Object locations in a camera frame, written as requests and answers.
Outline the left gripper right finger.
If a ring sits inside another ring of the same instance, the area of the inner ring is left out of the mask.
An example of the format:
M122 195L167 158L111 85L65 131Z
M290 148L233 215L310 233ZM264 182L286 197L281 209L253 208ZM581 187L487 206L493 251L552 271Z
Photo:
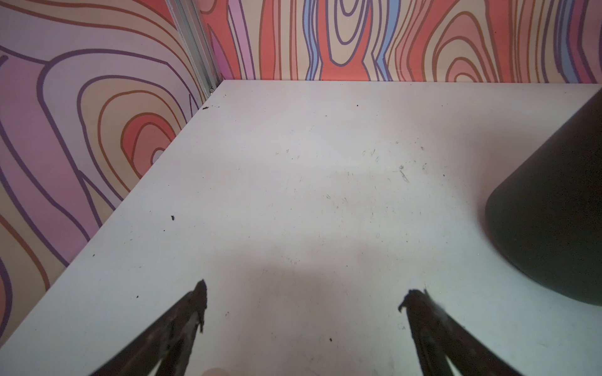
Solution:
M412 289L398 307L405 311L424 375L519 375L520 373L449 316L427 291Z

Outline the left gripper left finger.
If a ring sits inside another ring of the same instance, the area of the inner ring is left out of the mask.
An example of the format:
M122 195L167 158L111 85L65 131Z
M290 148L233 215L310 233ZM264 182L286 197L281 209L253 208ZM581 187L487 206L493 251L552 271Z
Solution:
M94 375L183 375L196 335L203 332L207 285L200 280Z

